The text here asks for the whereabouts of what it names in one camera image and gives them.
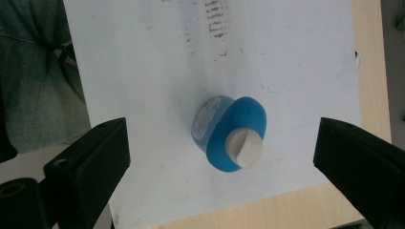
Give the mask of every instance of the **bottle cap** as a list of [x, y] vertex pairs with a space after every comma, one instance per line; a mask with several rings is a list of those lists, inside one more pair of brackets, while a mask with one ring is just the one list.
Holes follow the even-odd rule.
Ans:
[[242, 168], [250, 167], [263, 153], [263, 141], [259, 134], [248, 128], [232, 131], [226, 138], [226, 152]]

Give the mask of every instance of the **person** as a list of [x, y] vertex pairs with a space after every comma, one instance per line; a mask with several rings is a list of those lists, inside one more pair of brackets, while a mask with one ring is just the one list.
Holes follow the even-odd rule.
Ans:
[[57, 49], [69, 53], [61, 45], [71, 39], [61, 0], [1, 1], [3, 151], [24, 154], [71, 143], [91, 129], [77, 65], [55, 54]]

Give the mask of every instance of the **wooden surface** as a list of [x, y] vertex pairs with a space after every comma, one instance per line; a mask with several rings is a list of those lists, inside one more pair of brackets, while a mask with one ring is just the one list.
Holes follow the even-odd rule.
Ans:
[[[391, 141], [380, 1], [353, 0], [352, 16], [355, 45], [363, 59], [359, 71], [362, 127]], [[147, 229], [316, 229], [362, 218], [332, 184], [325, 183]]]

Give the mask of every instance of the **plastic bottle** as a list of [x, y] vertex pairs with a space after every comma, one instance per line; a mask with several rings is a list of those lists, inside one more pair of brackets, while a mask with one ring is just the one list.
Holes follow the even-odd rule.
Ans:
[[199, 109], [191, 135], [215, 168], [235, 172], [259, 159], [265, 132], [266, 111], [259, 102], [220, 95]]

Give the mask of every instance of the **table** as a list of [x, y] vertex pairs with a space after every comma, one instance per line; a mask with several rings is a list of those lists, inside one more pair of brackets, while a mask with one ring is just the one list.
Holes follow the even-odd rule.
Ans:
[[[352, 0], [362, 128], [391, 141], [380, 1]], [[147, 229], [332, 228], [363, 217], [331, 183], [179, 219]]]

